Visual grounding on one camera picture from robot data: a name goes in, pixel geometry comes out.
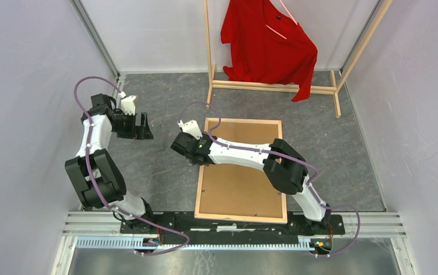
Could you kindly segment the brown cardboard backing board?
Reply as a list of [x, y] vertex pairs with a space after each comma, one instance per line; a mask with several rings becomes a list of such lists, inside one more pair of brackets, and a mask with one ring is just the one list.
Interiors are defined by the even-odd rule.
[[[283, 137], [280, 120], [205, 120], [205, 129], [232, 142], [271, 144]], [[286, 223], [286, 195], [270, 184], [262, 170], [232, 164], [202, 166], [199, 171], [195, 218]]]

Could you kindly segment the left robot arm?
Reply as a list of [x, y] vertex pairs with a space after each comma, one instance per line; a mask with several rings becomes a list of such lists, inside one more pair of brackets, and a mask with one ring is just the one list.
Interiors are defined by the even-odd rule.
[[156, 226], [151, 206], [143, 198], [128, 193], [108, 145], [114, 133], [132, 140], [152, 140], [154, 136], [147, 113], [136, 113], [136, 96], [120, 95], [120, 106], [108, 95], [91, 97], [92, 108], [81, 117], [84, 127], [81, 146], [76, 156], [65, 162], [65, 170], [82, 206], [111, 210], [123, 223], [146, 234]]

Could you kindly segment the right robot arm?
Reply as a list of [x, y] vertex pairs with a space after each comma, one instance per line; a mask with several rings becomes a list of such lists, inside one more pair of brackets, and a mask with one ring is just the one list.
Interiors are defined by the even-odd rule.
[[320, 198], [308, 174], [314, 166], [283, 139], [276, 138], [270, 144], [247, 144], [207, 133], [196, 138], [180, 132], [170, 148], [191, 164], [234, 164], [262, 171], [275, 190], [294, 198], [311, 232], [321, 234], [330, 227], [330, 207]]

